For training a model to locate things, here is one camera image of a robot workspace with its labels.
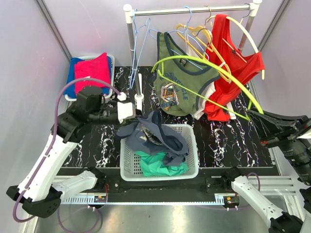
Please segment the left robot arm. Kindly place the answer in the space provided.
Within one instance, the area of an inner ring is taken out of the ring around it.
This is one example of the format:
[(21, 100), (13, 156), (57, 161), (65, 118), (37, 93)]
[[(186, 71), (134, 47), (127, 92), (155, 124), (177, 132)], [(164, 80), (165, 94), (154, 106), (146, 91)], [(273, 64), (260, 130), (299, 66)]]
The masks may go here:
[(56, 115), (47, 144), (32, 170), (19, 185), (7, 189), (7, 196), (15, 201), (14, 220), (22, 221), (17, 217), (19, 204), (31, 217), (47, 218), (63, 201), (83, 191), (102, 191), (105, 174), (95, 167), (88, 167), (63, 182), (55, 183), (54, 178), (92, 126), (119, 125), (138, 114), (136, 105), (123, 92), (117, 101), (109, 102), (97, 86), (86, 86), (78, 92), (76, 101), (64, 113)]

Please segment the neon green hanger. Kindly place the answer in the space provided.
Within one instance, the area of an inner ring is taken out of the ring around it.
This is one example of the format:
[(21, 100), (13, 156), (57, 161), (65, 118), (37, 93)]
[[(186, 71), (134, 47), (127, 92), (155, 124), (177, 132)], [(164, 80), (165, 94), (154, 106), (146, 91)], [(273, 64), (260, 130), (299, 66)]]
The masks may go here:
[[(165, 76), (166, 61), (172, 61), (174, 63), (175, 60), (183, 59), (187, 62), (191, 61), (194, 66), (196, 66), (198, 63), (201, 63), (206, 66), (207, 70), (203, 69), (199, 75), (195, 75), (192, 72), (189, 73), (186, 70), (182, 71), (182, 74), (180, 76), (175, 72), (169, 73), (168, 76)], [(214, 106), (218, 106), (249, 121), (250, 118), (248, 115), (243, 116), (239, 113), (236, 113), (233, 110), (226, 108), (222, 104), (219, 104), (218, 102), (215, 102), (210, 98), (208, 99), (204, 95), (202, 95), (206, 86), (219, 79), (220, 72), (223, 72), (224, 75), (227, 76), (231, 80), (231, 82), (235, 84), (235, 86), (241, 89), (241, 91), (243, 91), (245, 95), (250, 99), (250, 102), (255, 106), (257, 111), (263, 114), (263, 110), (260, 104), (240, 81), (238, 81), (232, 74), (229, 74), (224, 69), (208, 60), (188, 55), (168, 56), (155, 63), (152, 68), (152, 72), (154, 72), (155, 70), (157, 71), (155, 80), (166, 80), (168, 82), (168, 84), (161, 86), (161, 93), (157, 95), (160, 100), (163, 100), (160, 105), (164, 111), (167, 111), (172, 106), (172, 104), (170, 104), (171, 101), (174, 101), (174, 106), (178, 107), (184, 102), (191, 104), (191, 107), (184, 109), (182, 113), (170, 113), (173, 116), (186, 116), (188, 114), (193, 114), (198, 110), (199, 100), (203, 99), (212, 103)]]

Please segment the blue-grey tank top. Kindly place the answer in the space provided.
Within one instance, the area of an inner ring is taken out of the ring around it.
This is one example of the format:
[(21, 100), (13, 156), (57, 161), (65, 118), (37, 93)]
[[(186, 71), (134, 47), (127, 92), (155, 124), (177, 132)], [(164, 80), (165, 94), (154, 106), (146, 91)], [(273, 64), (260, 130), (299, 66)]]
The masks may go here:
[(141, 151), (150, 156), (164, 153), (165, 166), (179, 166), (189, 155), (185, 138), (172, 128), (161, 123), (161, 114), (152, 111), (148, 116), (138, 116), (134, 122), (121, 126), (116, 133), (125, 139), (133, 151)]

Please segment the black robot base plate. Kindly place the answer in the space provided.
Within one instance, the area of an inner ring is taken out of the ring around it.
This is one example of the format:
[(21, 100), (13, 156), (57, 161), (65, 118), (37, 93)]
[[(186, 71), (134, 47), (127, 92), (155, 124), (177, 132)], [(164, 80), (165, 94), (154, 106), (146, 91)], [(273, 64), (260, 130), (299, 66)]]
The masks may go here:
[(208, 202), (220, 193), (215, 179), (229, 168), (200, 168), (195, 178), (174, 181), (126, 181), (119, 168), (100, 168), (109, 184), (108, 202)]

